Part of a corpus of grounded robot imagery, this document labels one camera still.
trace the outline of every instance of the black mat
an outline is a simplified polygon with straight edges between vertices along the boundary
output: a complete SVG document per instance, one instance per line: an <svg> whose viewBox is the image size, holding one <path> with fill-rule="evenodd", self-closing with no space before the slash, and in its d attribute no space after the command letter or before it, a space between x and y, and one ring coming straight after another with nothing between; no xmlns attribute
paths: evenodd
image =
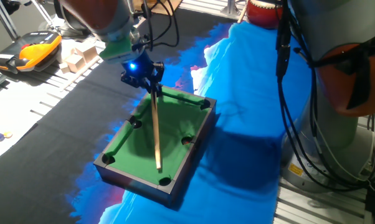
<svg viewBox="0 0 375 224"><path fill-rule="evenodd" d="M230 19L178 9L181 43L177 48L159 46L154 61L177 63L179 52L189 49L198 37L207 37L219 23ZM168 25L168 18L152 18L155 34ZM145 33L147 24L140 27ZM175 41L174 29L162 39ZM205 66L197 58L198 66ZM120 81L121 65L101 64L80 82L38 126L0 157L0 224L75 223L75 209L66 195L77 192L75 179L95 154L107 145L106 136L119 127L133 109L131 102L143 95L140 89Z"/></svg>

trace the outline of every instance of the blue light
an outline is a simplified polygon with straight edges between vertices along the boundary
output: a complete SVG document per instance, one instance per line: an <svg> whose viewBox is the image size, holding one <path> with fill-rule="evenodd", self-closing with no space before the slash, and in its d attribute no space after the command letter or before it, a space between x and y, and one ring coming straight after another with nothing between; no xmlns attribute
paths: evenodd
<svg viewBox="0 0 375 224"><path fill-rule="evenodd" d="M133 63L130 63L130 68L131 68L131 70L135 70L136 69L136 65L133 64Z"/></svg>

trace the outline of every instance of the miniature pool table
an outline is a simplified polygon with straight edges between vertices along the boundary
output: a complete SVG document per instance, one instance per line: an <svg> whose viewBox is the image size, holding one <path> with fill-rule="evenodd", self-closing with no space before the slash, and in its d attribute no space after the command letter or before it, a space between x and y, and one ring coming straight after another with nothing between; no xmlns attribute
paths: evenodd
<svg viewBox="0 0 375 224"><path fill-rule="evenodd" d="M94 164L102 179L171 206L200 144L214 125L216 100L163 86L158 97L162 170L154 158L151 97L146 94Z"/></svg>

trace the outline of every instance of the blue fabric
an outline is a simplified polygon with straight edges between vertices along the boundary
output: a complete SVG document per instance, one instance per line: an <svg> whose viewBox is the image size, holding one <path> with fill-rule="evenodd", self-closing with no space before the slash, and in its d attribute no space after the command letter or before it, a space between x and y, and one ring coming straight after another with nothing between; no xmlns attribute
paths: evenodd
<svg viewBox="0 0 375 224"><path fill-rule="evenodd" d="M122 204L106 209L101 223L272 223L285 132L275 39L276 31L244 22L206 50L208 66L198 92L217 99L219 120L179 210L126 192ZM295 54L283 87L297 118L309 95L310 71Z"/></svg>

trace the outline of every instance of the cue stick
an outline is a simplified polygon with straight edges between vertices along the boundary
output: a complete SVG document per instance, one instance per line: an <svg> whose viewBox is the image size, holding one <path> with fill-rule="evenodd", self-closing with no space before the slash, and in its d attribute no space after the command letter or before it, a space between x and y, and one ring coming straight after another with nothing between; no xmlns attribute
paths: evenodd
<svg viewBox="0 0 375 224"><path fill-rule="evenodd" d="M151 115L153 117L153 133L154 133L154 156L156 158L156 167L161 170L161 153L160 153L160 133L158 128L158 110L157 110L157 92L153 88L151 90Z"/></svg>
<svg viewBox="0 0 375 224"><path fill-rule="evenodd" d="M247 1L245 2L245 6L244 6L244 8L243 8L242 13L240 14L240 17L239 17L239 20L237 21L237 23L241 23L241 22L242 22L243 17L244 17L244 14L245 14L245 11L247 10L247 4L248 4L248 3L249 3L249 0L247 0Z"/></svg>

